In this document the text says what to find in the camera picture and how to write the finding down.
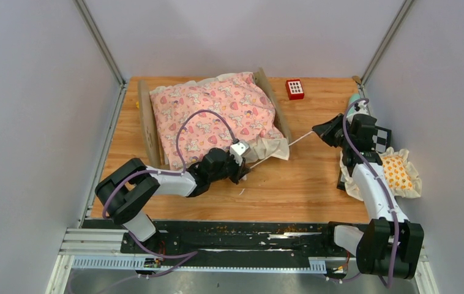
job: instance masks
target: red box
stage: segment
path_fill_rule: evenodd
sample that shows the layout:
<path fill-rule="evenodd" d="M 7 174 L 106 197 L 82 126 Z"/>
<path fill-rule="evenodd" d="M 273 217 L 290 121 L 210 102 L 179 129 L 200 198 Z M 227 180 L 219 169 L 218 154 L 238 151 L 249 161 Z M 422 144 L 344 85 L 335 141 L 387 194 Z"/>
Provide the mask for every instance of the red box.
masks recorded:
<path fill-rule="evenodd" d="M 302 87 L 301 80 L 287 80 L 286 91 L 290 100 L 297 100 L 304 98 L 304 88 Z"/>

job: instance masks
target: floor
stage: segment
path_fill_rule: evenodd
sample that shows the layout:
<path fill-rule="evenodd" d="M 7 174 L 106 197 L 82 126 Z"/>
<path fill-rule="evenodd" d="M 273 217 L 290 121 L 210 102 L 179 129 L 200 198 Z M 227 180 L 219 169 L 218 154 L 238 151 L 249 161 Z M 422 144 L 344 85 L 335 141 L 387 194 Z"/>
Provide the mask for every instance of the floor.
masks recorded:
<path fill-rule="evenodd" d="M 129 83 L 113 142 L 105 163 L 105 178 L 132 157 L 148 162 L 138 119 L 137 81 L 149 89 L 175 85 L 204 77 L 133 77 Z M 348 99 L 357 92 L 350 78 L 302 78 L 303 100 L 288 100 L 285 81 L 269 78 L 290 125 L 293 138 L 311 127 L 343 113 Z M 336 189 L 340 150 L 329 147 L 316 135 L 291 147 L 289 161 L 270 158 L 257 166 L 248 180 L 235 185 L 228 180 L 213 183 L 196 198 L 155 196 L 144 210 L 151 219 L 264 222 L 367 222 L 362 202 Z M 92 217 L 102 215 L 98 199 Z"/>
<path fill-rule="evenodd" d="M 98 293 L 121 279 L 137 276 L 133 271 L 110 269 L 75 269 L 72 271 L 73 293 Z M 268 273 L 202 273 L 175 271 L 168 276 L 132 279 L 109 288 L 104 293 L 157 293 L 157 294 L 415 294 L 419 293 L 416 280 L 395 279 L 389 290 L 377 276 L 363 275 L 343 284 L 326 282 L 319 274 L 268 274 Z"/>

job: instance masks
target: white string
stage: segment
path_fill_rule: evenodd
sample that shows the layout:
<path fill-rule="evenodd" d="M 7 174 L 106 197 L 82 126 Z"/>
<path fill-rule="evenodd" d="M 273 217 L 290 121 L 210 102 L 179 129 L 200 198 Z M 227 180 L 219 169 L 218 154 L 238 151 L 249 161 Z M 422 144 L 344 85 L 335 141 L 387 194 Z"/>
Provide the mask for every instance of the white string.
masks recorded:
<path fill-rule="evenodd" d="M 304 137 L 306 137 L 306 136 L 308 136 L 308 135 L 310 135 L 310 134 L 312 134 L 312 133 L 313 133 L 312 130 L 309 131 L 309 132 L 307 132 L 307 133 L 306 133 L 305 135 L 303 135 L 302 137 L 300 137 L 300 138 L 298 138 L 297 140 L 295 140 L 295 141 L 291 142 L 290 144 L 288 144 L 288 147 L 291 146 L 291 145 L 293 145 L 293 144 L 295 144 L 295 143 L 297 143 L 298 141 L 302 140 Z M 250 167 L 250 169 L 253 169 L 254 167 L 256 167 L 257 165 L 259 165 L 260 163 L 262 163 L 263 161 L 265 161 L 266 159 L 269 159 L 269 158 L 270 158 L 270 156 L 268 156 L 267 158 L 261 159 L 260 161 L 256 162 L 256 164 L 252 165 L 252 166 Z"/>

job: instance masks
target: wooden table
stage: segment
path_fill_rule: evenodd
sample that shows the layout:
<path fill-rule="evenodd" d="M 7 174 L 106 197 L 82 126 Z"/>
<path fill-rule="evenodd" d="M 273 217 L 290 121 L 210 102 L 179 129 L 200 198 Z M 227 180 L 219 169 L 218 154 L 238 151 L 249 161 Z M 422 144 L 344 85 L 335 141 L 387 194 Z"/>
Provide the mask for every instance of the wooden table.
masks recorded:
<path fill-rule="evenodd" d="M 138 118 L 137 81 L 149 89 L 176 85 L 204 77 L 133 77 L 105 162 L 104 179 L 132 157 L 147 164 Z M 288 100 L 285 81 L 270 78 L 281 108 L 297 139 L 338 113 L 357 92 L 350 78 L 302 78 L 303 100 Z M 362 202 L 338 190 L 340 149 L 329 147 L 316 135 L 305 137 L 290 149 L 289 161 L 270 158 L 257 166 L 248 180 L 235 185 L 229 180 L 212 184 L 195 198 L 175 195 L 152 197 L 144 210 L 152 219 L 277 222 L 367 222 Z M 101 217 L 102 204 L 95 198 L 92 217 Z"/>

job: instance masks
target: gray floor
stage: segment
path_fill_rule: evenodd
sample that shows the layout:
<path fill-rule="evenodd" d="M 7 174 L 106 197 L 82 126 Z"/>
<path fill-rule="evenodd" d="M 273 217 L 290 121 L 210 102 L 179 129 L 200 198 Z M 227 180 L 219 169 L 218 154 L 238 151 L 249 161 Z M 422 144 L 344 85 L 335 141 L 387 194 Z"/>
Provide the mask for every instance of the gray floor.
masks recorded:
<path fill-rule="evenodd" d="M 134 271 L 83 269 L 75 270 L 72 280 L 74 294 L 92 294 L 116 281 L 133 276 Z M 335 284 L 324 277 L 311 274 L 252 274 L 252 273 L 196 273 L 174 272 L 165 277 L 132 279 L 115 286 L 107 294 L 249 294 L 249 293 L 418 293 L 414 280 L 395 280 L 386 289 L 376 276 L 362 276 L 356 281 Z"/>

